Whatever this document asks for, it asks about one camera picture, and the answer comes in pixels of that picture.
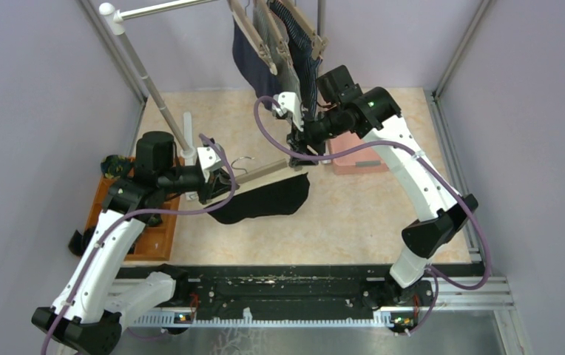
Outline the beige clip hanger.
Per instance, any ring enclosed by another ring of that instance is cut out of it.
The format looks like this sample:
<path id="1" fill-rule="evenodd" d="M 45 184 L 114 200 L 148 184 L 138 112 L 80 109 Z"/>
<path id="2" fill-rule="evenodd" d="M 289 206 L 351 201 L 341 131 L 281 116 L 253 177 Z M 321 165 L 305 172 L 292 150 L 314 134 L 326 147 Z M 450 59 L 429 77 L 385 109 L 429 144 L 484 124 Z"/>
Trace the beige clip hanger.
<path id="1" fill-rule="evenodd" d="M 288 161 L 286 159 L 276 160 L 273 163 L 269 163 L 264 166 L 258 167 L 252 171 L 249 171 L 247 168 L 237 166 L 237 164 L 242 160 L 253 160 L 253 159 L 254 158 L 251 156 L 242 156 L 234 159 L 231 162 L 231 168 L 233 170 L 243 172 L 242 174 L 235 176 L 237 185 L 248 183 L 250 181 L 265 177 L 266 175 L 273 174 L 275 172 L 278 172 L 288 167 Z"/>

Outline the black underwear white waistband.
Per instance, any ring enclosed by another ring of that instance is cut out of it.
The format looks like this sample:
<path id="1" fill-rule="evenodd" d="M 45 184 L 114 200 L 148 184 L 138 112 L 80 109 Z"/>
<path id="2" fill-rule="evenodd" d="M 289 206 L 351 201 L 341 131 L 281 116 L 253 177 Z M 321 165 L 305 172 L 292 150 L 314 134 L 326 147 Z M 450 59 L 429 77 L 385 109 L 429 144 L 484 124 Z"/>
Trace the black underwear white waistband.
<path id="1" fill-rule="evenodd" d="M 225 225 L 259 217 L 292 215 L 308 199 L 310 186 L 308 173 L 287 177 L 235 195 L 225 206 L 209 215 Z"/>

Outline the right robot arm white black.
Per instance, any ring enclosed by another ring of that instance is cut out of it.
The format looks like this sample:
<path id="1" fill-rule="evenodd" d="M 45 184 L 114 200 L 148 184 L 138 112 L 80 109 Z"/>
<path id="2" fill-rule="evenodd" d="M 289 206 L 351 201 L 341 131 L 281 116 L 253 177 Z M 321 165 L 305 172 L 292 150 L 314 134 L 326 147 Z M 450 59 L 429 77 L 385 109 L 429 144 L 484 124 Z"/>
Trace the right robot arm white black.
<path id="1" fill-rule="evenodd" d="M 294 92 L 275 95 L 273 110 L 292 126 L 288 144 L 298 154 L 325 152 L 326 141 L 350 132 L 374 150 L 410 198 L 416 220 L 402 230 L 405 247 L 390 268 L 386 297 L 404 305 L 414 295 L 414 283 L 436 252 L 465 226 L 465 207 L 474 212 L 478 201 L 461 195 L 434 169 L 417 144 L 393 96 L 382 87 L 363 91 L 341 65 L 318 77 L 317 89 L 327 107 L 310 118 L 300 110 Z"/>

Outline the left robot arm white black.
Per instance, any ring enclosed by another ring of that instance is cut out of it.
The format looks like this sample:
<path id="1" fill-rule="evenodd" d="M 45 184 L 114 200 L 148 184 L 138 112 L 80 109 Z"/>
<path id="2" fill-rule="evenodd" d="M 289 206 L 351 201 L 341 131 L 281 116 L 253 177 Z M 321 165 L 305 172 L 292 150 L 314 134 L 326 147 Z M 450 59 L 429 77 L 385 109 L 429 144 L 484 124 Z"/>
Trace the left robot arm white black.
<path id="1" fill-rule="evenodd" d="M 80 354 L 111 353 L 122 333 L 152 308 L 169 302 L 192 305 L 188 273 L 158 266 L 128 291 L 109 291 L 132 245 L 153 217 L 169 213 L 171 197 L 196 192 L 201 200 L 220 176 L 237 188 L 231 165 L 220 144 L 202 137 L 194 165 L 184 166 L 168 132 L 147 132 L 137 142 L 131 168 L 113 180 L 101 204 L 95 230 L 81 259 L 52 305 L 35 310 L 32 322 L 45 334 L 41 352 L 58 342 Z"/>

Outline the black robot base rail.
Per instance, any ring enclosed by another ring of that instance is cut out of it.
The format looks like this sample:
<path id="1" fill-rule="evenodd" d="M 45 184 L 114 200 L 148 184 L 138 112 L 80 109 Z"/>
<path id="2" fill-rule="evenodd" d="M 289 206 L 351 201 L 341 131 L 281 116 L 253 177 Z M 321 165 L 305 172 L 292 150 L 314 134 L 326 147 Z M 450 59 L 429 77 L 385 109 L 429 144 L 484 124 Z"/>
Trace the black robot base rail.
<path id="1" fill-rule="evenodd" d="M 142 280 L 154 271 L 179 278 L 177 293 L 160 303 L 185 308 L 197 321 L 252 320 L 333 324 L 371 321 L 382 307 L 430 305 L 431 276 L 402 291 L 389 280 L 390 265 L 344 266 L 136 266 L 118 272 L 119 281 Z"/>

